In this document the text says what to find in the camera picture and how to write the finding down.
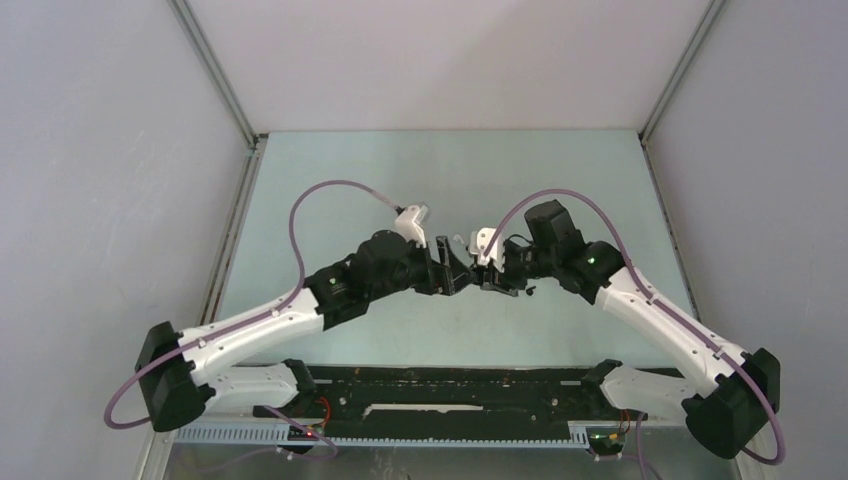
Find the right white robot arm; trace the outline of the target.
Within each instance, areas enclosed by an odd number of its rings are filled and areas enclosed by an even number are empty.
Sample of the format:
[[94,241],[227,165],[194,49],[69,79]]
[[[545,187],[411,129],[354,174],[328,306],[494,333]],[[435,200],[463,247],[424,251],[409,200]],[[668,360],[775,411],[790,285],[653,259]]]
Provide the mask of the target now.
[[606,360],[581,392],[585,411],[606,418],[618,408],[680,421],[709,452],[741,453],[767,464],[786,457],[777,419],[781,364],[765,348],[747,351],[699,323],[660,293],[634,267],[620,242],[588,242],[557,200],[524,214],[531,238],[519,246],[506,227],[472,233],[469,254],[483,287],[515,294],[529,280],[560,287],[619,318],[664,351],[679,372],[672,378]]

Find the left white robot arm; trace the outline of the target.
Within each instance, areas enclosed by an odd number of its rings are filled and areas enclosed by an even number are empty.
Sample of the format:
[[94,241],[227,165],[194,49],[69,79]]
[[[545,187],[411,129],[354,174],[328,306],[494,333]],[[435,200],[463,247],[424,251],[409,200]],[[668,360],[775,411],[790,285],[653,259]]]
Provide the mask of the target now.
[[412,290],[452,296],[472,284],[472,268],[437,238],[438,256],[382,230],[342,260],[317,270],[282,297],[227,320],[178,331],[151,327],[136,372],[156,432],[184,427],[205,413],[241,407],[282,407],[304,416],[316,403],[311,374],[300,361],[248,366],[262,351],[364,316],[370,305]]

